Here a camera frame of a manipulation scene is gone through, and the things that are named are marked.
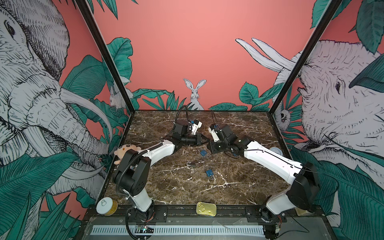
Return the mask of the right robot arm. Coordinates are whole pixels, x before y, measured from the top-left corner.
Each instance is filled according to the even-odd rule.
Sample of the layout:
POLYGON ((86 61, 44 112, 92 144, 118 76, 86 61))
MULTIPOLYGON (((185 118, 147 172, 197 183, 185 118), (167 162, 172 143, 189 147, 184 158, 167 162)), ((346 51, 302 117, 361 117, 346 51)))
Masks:
POLYGON ((212 154, 228 151, 242 156, 269 169, 289 184, 286 190, 267 200, 265 207, 269 213, 278 215, 294 208, 308 212, 315 210, 314 201, 320 191, 320 181, 313 164, 285 158, 248 136, 238 137, 226 124, 211 124, 209 133, 213 140, 207 147, 212 154))

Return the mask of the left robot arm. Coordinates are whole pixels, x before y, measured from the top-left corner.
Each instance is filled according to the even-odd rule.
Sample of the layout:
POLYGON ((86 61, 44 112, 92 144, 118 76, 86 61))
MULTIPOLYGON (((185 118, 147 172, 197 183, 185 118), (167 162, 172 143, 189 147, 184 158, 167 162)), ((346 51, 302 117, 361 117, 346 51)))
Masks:
POLYGON ((149 222, 155 217, 155 206, 145 186, 152 165, 161 159, 171 156, 184 146, 201 146, 209 141, 198 132, 202 122, 198 120, 176 120, 173 128, 161 141, 147 149, 136 145, 122 145, 114 151, 119 159, 113 182, 116 193, 129 198, 138 218, 149 222))

